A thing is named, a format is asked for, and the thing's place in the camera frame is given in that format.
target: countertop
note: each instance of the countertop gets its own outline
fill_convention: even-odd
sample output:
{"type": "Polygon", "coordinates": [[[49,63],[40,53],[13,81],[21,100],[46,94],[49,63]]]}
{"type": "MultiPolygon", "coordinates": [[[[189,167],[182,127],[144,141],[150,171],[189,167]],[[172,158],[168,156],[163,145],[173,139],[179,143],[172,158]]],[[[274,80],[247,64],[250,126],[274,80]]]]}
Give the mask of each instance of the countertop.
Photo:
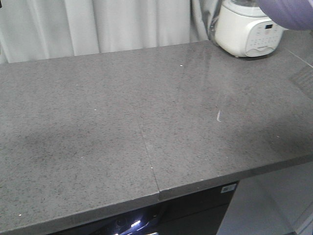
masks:
{"type": "Polygon", "coordinates": [[[0,233],[44,235],[313,161],[313,37],[0,66],[0,233]]]}

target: white curtain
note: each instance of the white curtain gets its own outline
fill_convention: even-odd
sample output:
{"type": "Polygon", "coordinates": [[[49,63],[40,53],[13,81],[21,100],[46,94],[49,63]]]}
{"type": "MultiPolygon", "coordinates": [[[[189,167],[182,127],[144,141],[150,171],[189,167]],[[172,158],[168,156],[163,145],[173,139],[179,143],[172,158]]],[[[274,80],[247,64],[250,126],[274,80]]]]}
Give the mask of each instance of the white curtain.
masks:
{"type": "Polygon", "coordinates": [[[207,40],[215,1],[2,0],[0,64],[207,40]]]}

